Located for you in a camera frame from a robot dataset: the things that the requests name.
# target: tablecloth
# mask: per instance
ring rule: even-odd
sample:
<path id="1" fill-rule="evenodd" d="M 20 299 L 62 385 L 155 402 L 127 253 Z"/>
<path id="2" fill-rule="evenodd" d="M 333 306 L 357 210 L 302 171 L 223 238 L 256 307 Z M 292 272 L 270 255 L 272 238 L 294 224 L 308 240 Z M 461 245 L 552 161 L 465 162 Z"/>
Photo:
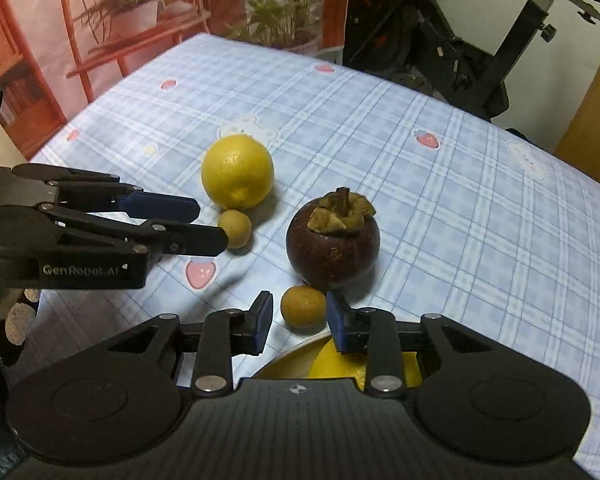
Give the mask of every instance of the tablecloth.
<path id="1" fill-rule="evenodd" d="M 195 197 L 199 222 L 214 224 L 200 166 L 218 137 L 241 131 L 267 146 L 276 171 L 272 194 L 250 212 L 250 250 L 216 258 L 204 288 L 190 283 L 203 284 L 211 262 L 174 256 L 141 290 L 45 291 L 13 381 L 157 314 L 201 320 L 214 309 L 247 308 L 264 289 L 275 298 L 266 349 L 234 358 L 236 378 L 253 374 L 304 339 L 279 308 L 299 283 L 285 253 L 291 217 L 349 186 L 373 202 L 381 231 L 374 271 L 346 291 L 352 304 L 403 320 L 442 312 L 572 377 L 592 405 L 576 459 L 600 478 L 599 184 L 407 88 L 207 35 L 121 81 L 34 161 Z"/>

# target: mangosteen calyx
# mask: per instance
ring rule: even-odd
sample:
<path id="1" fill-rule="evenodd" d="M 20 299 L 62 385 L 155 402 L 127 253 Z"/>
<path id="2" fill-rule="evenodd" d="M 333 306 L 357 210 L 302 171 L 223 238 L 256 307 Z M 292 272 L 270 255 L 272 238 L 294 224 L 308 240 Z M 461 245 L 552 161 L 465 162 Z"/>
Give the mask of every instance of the mangosteen calyx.
<path id="1" fill-rule="evenodd" d="M 348 187 L 339 187 L 318 199 L 307 227 L 321 235 L 357 233 L 365 226 L 365 217 L 375 214 L 366 197 L 350 192 Z"/>

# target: small round fruit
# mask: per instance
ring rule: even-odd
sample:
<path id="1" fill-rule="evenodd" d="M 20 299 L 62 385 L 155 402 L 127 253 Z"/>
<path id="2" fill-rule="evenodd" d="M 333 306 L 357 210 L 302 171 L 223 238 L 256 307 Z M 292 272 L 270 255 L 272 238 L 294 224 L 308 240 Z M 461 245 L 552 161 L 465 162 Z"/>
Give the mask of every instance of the small round fruit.
<path id="1" fill-rule="evenodd" d="M 327 299 L 310 286 L 292 286 L 282 295 L 280 312 L 291 327 L 310 328 L 324 323 L 327 316 Z"/>
<path id="2" fill-rule="evenodd" d="M 225 211 L 218 219 L 218 227 L 229 238 L 229 249 L 244 247 L 251 238 L 251 220 L 247 215 L 233 209 Z"/>
<path id="3" fill-rule="evenodd" d="M 380 253 L 380 231 L 372 216 L 361 231 L 321 235 L 308 227 L 318 200 L 303 205 L 286 231 L 286 256 L 295 272 L 319 290 L 343 288 L 369 272 Z"/>
<path id="4" fill-rule="evenodd" d="M 273 187 L 273 159 L 248 135 L 216 140 L 200 170 L 209 198 L 224 209 L 245 210 L 258 205 Z"/>

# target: metal screw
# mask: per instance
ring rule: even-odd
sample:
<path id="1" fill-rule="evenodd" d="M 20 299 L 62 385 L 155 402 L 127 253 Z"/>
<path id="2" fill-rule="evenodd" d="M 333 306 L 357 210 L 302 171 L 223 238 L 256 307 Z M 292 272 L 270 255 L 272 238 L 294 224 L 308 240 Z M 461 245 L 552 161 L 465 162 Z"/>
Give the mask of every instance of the metal screw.
<path id="1" fill-rule="evenodd" d="M 394 392 L 402 386 L 402 380 L 393 375 L 378 375 L 371 379 L 371 387 L 378 392 Z"/>
<path id="2" fill-rule="evenodd" d="M 226 379 L 218 375 L 203 375 L 196 379 L 195 385 L 203 392 L 217 392 L 226 386 Z"/>

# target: cartoon bear print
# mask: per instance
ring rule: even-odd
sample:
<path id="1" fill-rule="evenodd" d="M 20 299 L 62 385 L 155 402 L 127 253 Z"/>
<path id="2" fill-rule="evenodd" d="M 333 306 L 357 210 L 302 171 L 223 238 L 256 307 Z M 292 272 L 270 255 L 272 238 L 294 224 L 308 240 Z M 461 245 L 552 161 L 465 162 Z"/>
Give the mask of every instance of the cartoon bear print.
<path id="1" fill-rule="evenodd" d="M 548 168 L 532 154 L 527 144 L 520 142 L 510 142 L 507 144 L 509 154 L 528 174 L 535 180 L 544 180 L 549 173 Z"/>
<path id="2" fill-rule="evenodd" d="M 224 124 L 218 130 L 218 137 L 220 138 L 238 134 L 247 134 L 267 147 L 269 147 L 272 140 L 279 137 L 277 130 L 260 126 L 258 124 L 258 118 L 251 114 L 238 117 L 237 119 Z"/>

